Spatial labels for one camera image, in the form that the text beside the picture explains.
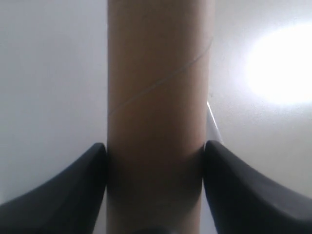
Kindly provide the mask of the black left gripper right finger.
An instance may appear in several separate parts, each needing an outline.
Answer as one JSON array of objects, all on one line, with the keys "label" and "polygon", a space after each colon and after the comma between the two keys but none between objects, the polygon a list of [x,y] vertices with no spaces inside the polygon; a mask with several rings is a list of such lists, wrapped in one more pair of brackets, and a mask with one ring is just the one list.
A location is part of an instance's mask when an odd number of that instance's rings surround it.
[{"label": "black left gripper right finger", "polygon": [[202,155],[205,195],[219,234],[310,234],[312,200],[264,176],[218,141]]}]

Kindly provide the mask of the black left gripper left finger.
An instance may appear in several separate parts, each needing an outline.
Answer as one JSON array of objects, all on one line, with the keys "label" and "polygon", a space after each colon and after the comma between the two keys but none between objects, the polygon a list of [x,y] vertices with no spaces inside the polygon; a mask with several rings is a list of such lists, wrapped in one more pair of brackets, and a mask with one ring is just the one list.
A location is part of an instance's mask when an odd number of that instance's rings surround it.
[{"label": "black left gripper left finger", "polygon": [[107,155],[94,144],[51,180],[0,207],[2,234],[91,234],[107,183]]}]

